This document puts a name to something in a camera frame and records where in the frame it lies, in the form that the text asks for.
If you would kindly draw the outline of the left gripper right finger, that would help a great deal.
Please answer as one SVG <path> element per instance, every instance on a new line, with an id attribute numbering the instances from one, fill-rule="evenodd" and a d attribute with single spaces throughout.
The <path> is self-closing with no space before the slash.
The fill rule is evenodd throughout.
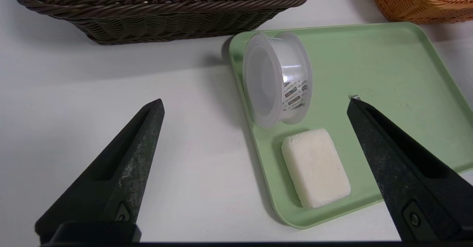
<path id="1" fill-rule="evenodd" d="M 347 115 L 401 240 L 471 242 L 472 185 L 372 105 Z"/>

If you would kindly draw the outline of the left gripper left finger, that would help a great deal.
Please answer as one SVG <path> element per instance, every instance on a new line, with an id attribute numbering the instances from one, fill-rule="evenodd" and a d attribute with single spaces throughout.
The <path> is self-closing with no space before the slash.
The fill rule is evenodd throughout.
<path id="1" fill-rule="evenodd" d="M 134 244 L 137 217 L 164 119 L 161 99 L 142 107 L 37 220 L 42 244 Z"/>

